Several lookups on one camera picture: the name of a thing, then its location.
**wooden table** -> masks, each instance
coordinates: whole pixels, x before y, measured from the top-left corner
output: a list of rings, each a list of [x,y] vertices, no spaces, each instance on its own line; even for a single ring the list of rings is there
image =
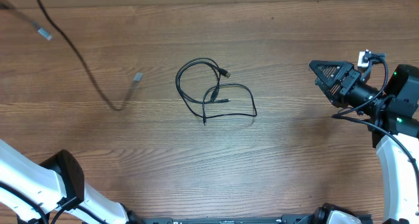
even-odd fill
[[[419,3],[330,1],[49,9],[103,91],[119,103],[144,73],[128,108],[111,111],[82,65],[49,29],[0,11],[0,138],[35,162],[71,151],[86,180],[142,217],[267,217],[310,213],[324,202],[373,214],[384,210],[381,167],[365,126],[337,121],[314,85],[311,60],[355,62],[366,48],[419,65]],[[257,118],[209,119],[185,107],[175,74],[211,57],[255,97]],[[382,84],[383,69],[370,84]],[[200,99],[215,78],[191,68],[182,87]],[[245,90],[208,115],[251,113]],[[14,223],[2,206],[1,223]],[[60,223],[79,223],[69,215]]]

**wooden tabletop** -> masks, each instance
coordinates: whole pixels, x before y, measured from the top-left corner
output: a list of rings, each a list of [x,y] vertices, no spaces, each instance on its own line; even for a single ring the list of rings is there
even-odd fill
[[[107,96],[120,103],[144,74],[129,106],[111,111],[82,65],[37,9],[23,10],[51,31],[0,11],[0,138],[35,162],[67,149],[89,184],[141,217],[268,217],[313,212],[324,202],[384,211],[381,167],[371,133],[337,121],[314,85],[311,60],[356,62],[366,48],[419,66],[419,2],[329,1],[49,9]],[[259,115],[208,119],[186,108],[175,74],[197,57],[231,72]],[[369,84],[380,87],[376,66]],[[185,72],[196,99],[215,84],[210,68]],[[251,113],[249,94],[208,115]],[[193,105],[200,110],[200,105]],[[15,216],[1,206],[0,223]],[[79,223],[70,215],[59,223]]]

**wood grain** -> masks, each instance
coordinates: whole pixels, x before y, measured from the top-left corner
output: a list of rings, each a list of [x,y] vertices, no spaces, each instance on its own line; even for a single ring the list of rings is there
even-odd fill
[[[35,162],[71,151],[86,180],[142,217],[266,217],[309,213],[324,202],[370,213],[384,198],[380,164],[364,126],[336,121],[314,85],[311,60],[355,62],[360,50],[419,65],[417,1],[291,2],[50,9],[105,93],[110,111],[64,40],[37,9],[44,40],[0,11],[0,138]],[[255,119],[192,116],[175,89],[187,61],[207,56],[255,97]],[[370,83],[382,84],[376,67]],[[182,87],[195,98],[215,84],[204,67]],[[251,112],[244,90],[222,90],[219,112]],[[2,206],[0,223],[14,223]],[[60,223],[78,223],[63,215]]]

